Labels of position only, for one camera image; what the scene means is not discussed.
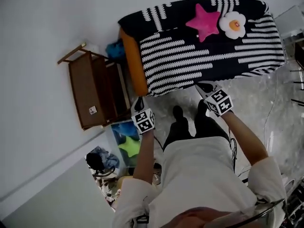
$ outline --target leg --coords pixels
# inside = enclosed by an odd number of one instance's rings
[[[195,138],[224,137],[229,141],[227,133],[216,123],[214,119],[206,116],[207,106],[201,100],[194,124],[196,128]]]
[[[163,150],[165,150],[168,144],[174,141],[192,138],[191,134],[189,133],[188,120],[183,117],[182,109],[179,106],[174,107],[173,115],[176,119],[176,122],[171,124],[170,132],[163,146]]]

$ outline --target white sleeve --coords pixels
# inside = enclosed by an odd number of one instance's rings
[[[268,157],[255,163],[248,176],[248,187],[258,199],[268,202],[286,199],[281,172],[273,157]],[[284,220],[285,213],[282,205],[273,212],[273,227],[279,227]]]
[[[155,198],[155,190],[149,183],[139,179],[125,179],[118,198],[113,228],[132,227],[132,220],[147,214],[147,207]]]

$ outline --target patterned fabric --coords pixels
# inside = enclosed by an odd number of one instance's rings
[[[219,29],[200,43],[185,23],[195,5],[205,11],[243,14],[246,35],[230,39]],[[285,64],[281,39],[268,5],[258,0],[184,0],[155,6],[119,21],[139,44],[148,94],[164,95],[202,80],[225,80],[269,74]]]

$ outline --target star pillow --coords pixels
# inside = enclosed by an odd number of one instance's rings
[[[220,12],[207,13],[200,4],[195,5],[195,18],[186,23],[186,26],[197,29],[199,41],[203,42],[207,36],[218,34],[217,22]]]

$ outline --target white label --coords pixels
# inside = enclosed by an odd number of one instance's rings
[[[90,112],[91,115],[93,115],[94,113],[96,113],[96,112],[97,112],[96,107],[95,107],[95,106],[92,106],[92,107],[89,109],[89,112]]]

